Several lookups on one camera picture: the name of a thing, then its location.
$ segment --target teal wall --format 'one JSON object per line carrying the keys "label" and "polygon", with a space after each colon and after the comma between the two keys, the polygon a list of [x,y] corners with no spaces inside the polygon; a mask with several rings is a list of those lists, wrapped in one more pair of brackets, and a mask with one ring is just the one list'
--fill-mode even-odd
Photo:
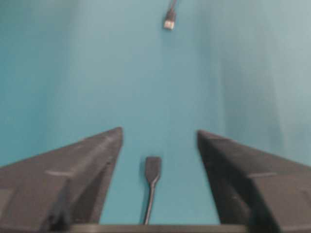
{"label": "teal wall", "polygon": [[0,0],[0,164],[115,126],[102,223],[140,223],[146,156],[163,158],[151,223],[218,223],[199,128],[311,164],[311,2]]}

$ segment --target black cable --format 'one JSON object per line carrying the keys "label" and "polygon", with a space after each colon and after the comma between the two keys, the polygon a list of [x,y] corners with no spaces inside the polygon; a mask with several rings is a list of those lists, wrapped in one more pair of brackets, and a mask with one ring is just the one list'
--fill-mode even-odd
{"label": "black cable", "polygon": [[172,0],[172,3],[171,3],[171,10],[174,10],[175,6],[176,6],[176,2],[177,0]]}
{"label": "black cable", "polygon": [[152,209],[152,203],[154,202],[154,196],[155,196],[155,184],[150,184],[148,207],[147,207],[147,211],[146,211],[146,215],[145,215],[144,225],[149,224],[151,209]]}

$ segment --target black plastic part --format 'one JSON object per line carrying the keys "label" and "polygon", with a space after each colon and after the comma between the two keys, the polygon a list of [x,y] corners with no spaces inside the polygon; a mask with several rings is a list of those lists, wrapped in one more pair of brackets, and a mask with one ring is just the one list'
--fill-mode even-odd
{"label": "black plastic part", "polygon": [[311,167],[204,131],[198,147],[221,223],[311,232]]}
{"label": "black plastic part", "polygon": [[145,164],[145,176],[149,184],[156,183],[160,178],[161,158],[147,157]]}
{"label": "black plastic part", "polygon": [[0,232],[98,222],[122,144],[116,128],[0,169]]}

